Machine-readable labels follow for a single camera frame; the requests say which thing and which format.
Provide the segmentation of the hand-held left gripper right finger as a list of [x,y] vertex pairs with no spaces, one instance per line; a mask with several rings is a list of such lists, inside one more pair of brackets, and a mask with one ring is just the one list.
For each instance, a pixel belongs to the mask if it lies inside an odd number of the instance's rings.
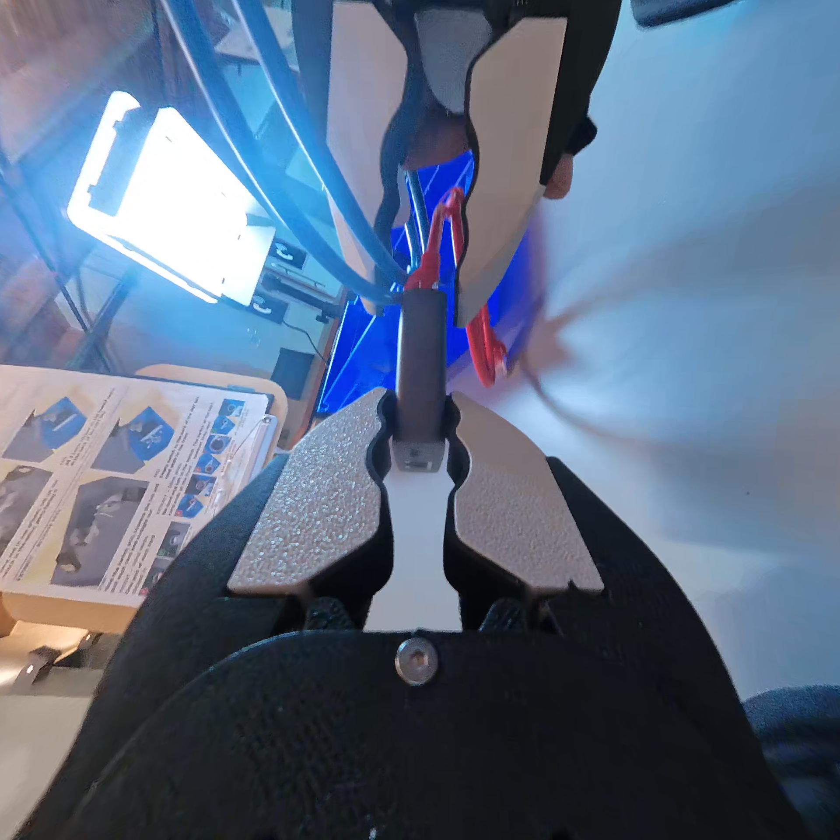
[[556,596],[598,596],[602,576],[548,457],[508,420],[466,394],[447,399],[444,574],[460,625],[478,629],[499,600],[526,617]]

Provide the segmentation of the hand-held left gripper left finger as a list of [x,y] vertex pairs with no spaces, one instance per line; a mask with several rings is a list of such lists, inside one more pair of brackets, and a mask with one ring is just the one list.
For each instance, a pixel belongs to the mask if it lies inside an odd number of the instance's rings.
[[396,394],[382,387],[331,415],[291,450],[227,588],[338,601],[357,627],[394,565],[384,478]]

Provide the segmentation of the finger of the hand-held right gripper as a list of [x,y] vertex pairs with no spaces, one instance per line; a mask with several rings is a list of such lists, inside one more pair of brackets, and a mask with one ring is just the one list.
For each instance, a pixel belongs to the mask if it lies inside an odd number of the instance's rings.
[[504,277],[545,194],[543,156],[569,26],[568,15],[526,16],[491,44],[489,25],[478,18],[455,18],[475,160],[458,262],[456,321],[462,328]]
[[327,192],[343,257],[359,280],[345,284],[371,308],[396,302],[406,272],[392,229],[407,220],[405,162],[424,103],[417,38],[392,10],[333,2],[325,140],[338,174]]

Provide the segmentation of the dark metal cylinder plug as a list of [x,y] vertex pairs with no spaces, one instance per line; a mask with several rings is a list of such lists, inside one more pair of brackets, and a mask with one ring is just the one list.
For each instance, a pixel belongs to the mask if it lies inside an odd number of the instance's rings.
[[433,474],[445,454],[447,298],[407,290],[397,339],[393,453],[406,473]]

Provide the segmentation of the person's right hand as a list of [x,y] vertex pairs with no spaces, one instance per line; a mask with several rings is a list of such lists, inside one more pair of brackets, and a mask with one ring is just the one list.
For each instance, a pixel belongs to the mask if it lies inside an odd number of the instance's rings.
[[[443,165],[469,151],[466,118],[463,114],[445,110],[428,110],[408,147],[403,166],[406,170],[418,170]],[[571,190],[574,158],[565,154],[545,186],[544,197],[561,200]]]

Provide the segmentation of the clear clip bar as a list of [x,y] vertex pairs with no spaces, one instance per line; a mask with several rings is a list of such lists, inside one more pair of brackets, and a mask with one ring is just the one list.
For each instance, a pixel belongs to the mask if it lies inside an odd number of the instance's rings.
[[240,489],[261,472],[273,451],[272,441],[277,430],[277,418],[266,414],[233,444],[221,475],[227,488]]

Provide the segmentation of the dark rounded object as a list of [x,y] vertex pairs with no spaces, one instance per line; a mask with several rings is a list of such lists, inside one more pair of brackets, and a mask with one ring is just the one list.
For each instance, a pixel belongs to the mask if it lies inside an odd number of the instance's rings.
[[633,19],[640,28],[658,28],[715,11],[737,1],[630,1]]

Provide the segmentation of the blue plastic bin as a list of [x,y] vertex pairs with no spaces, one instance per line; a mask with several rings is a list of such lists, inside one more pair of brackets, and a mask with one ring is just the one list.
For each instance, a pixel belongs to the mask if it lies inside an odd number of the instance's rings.
[[[467,152],[448,163],[420,170],[418,180],[430,217],[451,188],[468,191],[474,169],[473,155]],[[448,378],[452,379],[471,370],[473,364],[466,331],[454,325],[455,256],[449,223],[444,224],[439,254],[441,284],[448,296],[446,360]],[[488,301],[490,324],[508,350],[509,372],[527,347],[542,304],[540,284],[532,272],[531,244],[525,237]],[[320,402],[321,415],[338,412],[375,387],[395,388],[399,316],[397,308],[372,316],[362,301],[348,306]]]

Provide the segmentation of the bright white cut-out panel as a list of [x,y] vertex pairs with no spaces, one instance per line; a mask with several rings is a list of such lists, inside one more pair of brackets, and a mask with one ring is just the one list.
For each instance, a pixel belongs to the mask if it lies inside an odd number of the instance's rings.
[[277,225],[174,108],[111,94],[66,208],[82,232],[204,301],[248,308]]

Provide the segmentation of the dark blue cloth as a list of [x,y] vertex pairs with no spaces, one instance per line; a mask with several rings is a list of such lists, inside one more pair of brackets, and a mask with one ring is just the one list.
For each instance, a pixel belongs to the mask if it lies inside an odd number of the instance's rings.
[[839,838],[839,686],[771,689],[743,709],[764,759],[815,838]]

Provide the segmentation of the brown wooden frame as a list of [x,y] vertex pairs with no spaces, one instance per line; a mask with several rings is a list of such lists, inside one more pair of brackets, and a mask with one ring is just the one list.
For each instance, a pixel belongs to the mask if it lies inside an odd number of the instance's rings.
[[339,305],[339,314],[336,318],[332,319],[331,326],[329,327],[329,331],[327,332],[324,349],[322,350],[322,355],[326,358],[325,362],[321,362],[322,371],[320,374],[319,382],[318,382],[318,390],[314,397],[314,404],[312,408],[312,422],[316,423],[319,421],[321,416],[320,412],[320,402],[321,398],[324,394],[326,389],[326,385],[329,380],[330,372],[331,372],[331,365],[333,362],[333,357],[335,355],[335,348],[336,344],[340,338],[341,328],[343,324],[343,317],[348,308],[348,306],[355,300],[355,295],[349,291],[344,291],[342,293],[342,297],[340,300]]

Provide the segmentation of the metal bracket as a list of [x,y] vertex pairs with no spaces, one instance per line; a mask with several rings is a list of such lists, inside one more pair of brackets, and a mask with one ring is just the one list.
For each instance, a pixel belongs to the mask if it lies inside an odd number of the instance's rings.
[[79,670],[88,667],[91,643],[97,635],[87,629],[64,626],[26,625],[13,635],[24,646],[24,663],[12,691],[24,694],[46,679],[55,668]]

